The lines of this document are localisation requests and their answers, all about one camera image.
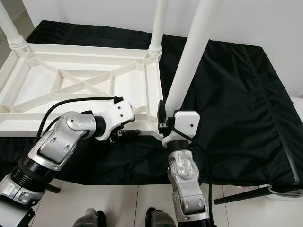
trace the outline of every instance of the black stand leg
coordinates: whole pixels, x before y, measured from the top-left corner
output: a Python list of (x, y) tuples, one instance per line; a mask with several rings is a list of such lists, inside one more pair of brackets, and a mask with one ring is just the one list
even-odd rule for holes
[(259, 188), (259, 189), (255, 189), (249, 192), (243, 192), (243, 193), (239, 193), (236, 195), (231, 195), (231, 196), (227, 196), (227, 197), (223, 197), (220, 199), (216, 199), (214, 200), (214, 204), (222, 204), (222, 203), (227, 203), (227, 202), (235, 202), (235, 201), (240, 201), (240, 200), (246, 200), (246, 199), (251, 199), (251, 198), (256, 198), (259, 196), (264, 196), (264, 195), (270, 195), (272, 194), (272, 192), (270, 190), (268, 190), (267, 187), (265, 188)]
[(46, 190), (58, 194), (61, 189), (49, 184), (47, 185)]

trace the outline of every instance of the tile floor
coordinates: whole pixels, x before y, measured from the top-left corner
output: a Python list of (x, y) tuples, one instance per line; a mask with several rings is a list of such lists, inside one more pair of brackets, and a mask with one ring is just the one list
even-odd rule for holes
[[(18, 31), (26, 38), (34, 29), (24, 12), (14, 21)], [(10, 53), (4, 34), (0, 34), (0, 67)], [(86, 208), (94, 207), (106, 213), (109, 227), (143, 227), (147, 208), (155, 206), (174, 219), (170, 185), (142, 186), (84, 186), (54, 181), (62, 191), (47, 192), (35, 206), (32, 227), (72, 226)], [(202, 189), (207, 198), (207, 185)], [(248, 188), (214, 185), (213, 199), (240, 192)], [(214, 220), (218, 227), (297, 227), (303, 226), (303, 202), (277, 201), (266, 197), (214, 205)]]

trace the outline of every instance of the black cloth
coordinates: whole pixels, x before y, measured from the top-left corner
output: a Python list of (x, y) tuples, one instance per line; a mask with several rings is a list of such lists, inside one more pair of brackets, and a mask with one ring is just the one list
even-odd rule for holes
[[(151, 34), (106, 26), (42, 21), (30, 43), (148, 49)], [(164, 99), (186, 38), (164, 35)], [(303, 124), (263, 49), (209, 41), (184, 100), (201, 116), (195, 138), (213, 160), (219, 184), (291, 184), (303, 180)], [(30, 150), (32, 138), (0, 138), (0, 177)], [(191, 146), (207, 182), (207, 163)], [(81, 184), (168, 183), (167, 153), (153, 137), (118, 144), (81, 140), (57, 178)]]

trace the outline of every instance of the white pole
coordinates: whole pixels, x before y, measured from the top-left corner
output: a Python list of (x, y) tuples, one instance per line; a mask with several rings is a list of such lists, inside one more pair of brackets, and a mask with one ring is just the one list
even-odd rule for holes
[(175, 78), (171, 85), (165, 110), (172, 117), (181, 108), (190, 83), (207, 45), (223, 0), (200, 0), (193, 19)]
[(8, 43), (11, 49), (26, 50), (27, 42), (18, 33), (16, 27), (11, 21), (8, 13), (6, 12), (2, 2), (0, 1), (0, 27), (8, 39)]
[(164, 22), (166, 16), (168, 0), (158, 0), (155, 13), (155, 20), (153, 23), (153, 31), (151, 37), (151, 44), (148, 48), (148, 54), (151, 56), (161, 56), (162, 54), (162, 37)]

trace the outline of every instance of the black wire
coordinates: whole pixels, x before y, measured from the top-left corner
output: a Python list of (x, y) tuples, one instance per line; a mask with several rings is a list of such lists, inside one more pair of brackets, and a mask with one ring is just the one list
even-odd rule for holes
[(208, 179), (208, 209), (209, 209), (209, 219), (212, 224), (212, 226), (216, 226), (214, 224), (214, 217), (213, 217), (213, 204), (212, 204), (212, 186), (213, 186), (213, 172), (212, 172), (212, 162), (209, 157), (209, 155), (206, 153), (206, 151), (201, 147), (201, 145), (195, 141), (193, 138), (190, 138), (188, 135), (185, 135), (184, 133), (180, 132), (178, 129), (173, 128), (172, 129), (175, 133), (179, 134), (180, 136), (184, 137), (185, 139), (191, 141), (192, 143), (196, 144), (204, 153), (208, 165), (209, 165), (209, 179)]
[(53, 126), (53, 124), (55, 124), (55, 123), (59, 120), (60, 117), (57, 117), (56, 119), (54, 119), (54, 120), (47, 126), (47, 128), (46, 128), (46, 130), (44, 131), (43, 135), (46, 134), (46, 133), (51, 129), (51, 127)]
[(47, 117), (49, 116), (49, 114), (55, 109), (57, 108), (58, 106), (62, 105), (62, 104), (65, 104), (65, 103), (72, 103), (72, 102), (80, 102), (80, 101), (92, 101), (92, 100), (114, 100), (118, 97), (88, 97), (88, 98), (73, 98), (73, 99), (67, 99), (67, 100), (64, 100), (64, 101), (61, 101), (61, 102), (58, 102), (56, 103), (55, 105), (53, 105), (51, 108), (49, 108), (49, 110), (45, 113), (42, 121), (41, 121), (41, 124), (39, 126), (39, 129), (38, 129), (38, 132), (37, 132), (37, 135), (36, 135), (36, 138), (35, 138), (35, 141), (34, 141), (34, 144), (36, 144), (38, 142), (38, 140), (40, 139), (40, 136), (41, 136), (41, 133), (42, 133), (42, 130), (43, 130), (43, 127), (45, 125), (45, 122), (47, 120)]

